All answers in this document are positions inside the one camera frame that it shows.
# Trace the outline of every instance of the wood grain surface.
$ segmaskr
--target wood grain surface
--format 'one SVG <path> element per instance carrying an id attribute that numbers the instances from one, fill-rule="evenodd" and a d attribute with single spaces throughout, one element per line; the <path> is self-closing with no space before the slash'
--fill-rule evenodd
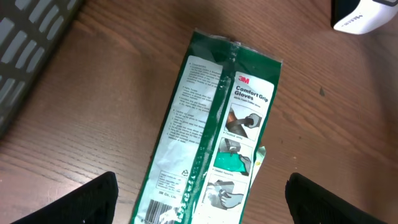
<path id="1" fill-rule="evenodd" d="M 284 59 L 243 223 L 292 223 L 293 172 L 397 223 L 398 18 L 357 36 L 330 17 L 330 0 L 86 0 L 0 141 L 0 223 L 107 170 L 128 223 L 196 27 Z"/>

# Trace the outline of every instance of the white device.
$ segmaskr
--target white device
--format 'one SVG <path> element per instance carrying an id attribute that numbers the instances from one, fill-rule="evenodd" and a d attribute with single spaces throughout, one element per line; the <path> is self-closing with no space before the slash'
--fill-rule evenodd
<path id="1" fill-rule="evenodd" d="M 398 12 L 398 0 L 334 0 L 332 26 L 350 34 L 365 34 Z"/>

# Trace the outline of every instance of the white object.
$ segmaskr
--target white object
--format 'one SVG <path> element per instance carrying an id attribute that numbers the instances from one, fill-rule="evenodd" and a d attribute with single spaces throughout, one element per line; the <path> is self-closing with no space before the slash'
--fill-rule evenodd
<path id="1" fill-rule="evenodd" d="M 345 4 L 345 1 L 339 0 L 338 4 Z M 398 0 L 360 0 L 354 11 L 337 21 L 333 28 L 350 34 L 365 34 L 390 21 L 397 11 Z"/>

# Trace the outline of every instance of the plastic wrapper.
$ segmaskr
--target plastic wrapper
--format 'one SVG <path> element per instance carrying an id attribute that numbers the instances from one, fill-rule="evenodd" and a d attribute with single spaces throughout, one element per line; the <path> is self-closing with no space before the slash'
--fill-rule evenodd
<path id="1" fill-rule="evenodd" d="M 281 67 L 193 33 L 131 223 L 241 223 Z"/>

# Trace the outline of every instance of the printed instructions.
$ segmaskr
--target printed instructions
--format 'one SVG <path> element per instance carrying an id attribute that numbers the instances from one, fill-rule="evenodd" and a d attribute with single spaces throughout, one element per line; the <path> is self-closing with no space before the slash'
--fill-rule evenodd
<path id="1" fill-rule="evenodd" d="M 274 85 L 236 72 L 217 149 L 192 223 L 238 224 L 250 188 L 254 148 L 267 115 Z"/>
<path id="2" fill-rule="evenodd" d="M 178 220 L 175 208 L 180 205 L 222 69 L 221 65 L 189 56 L 134 223 Z"/>

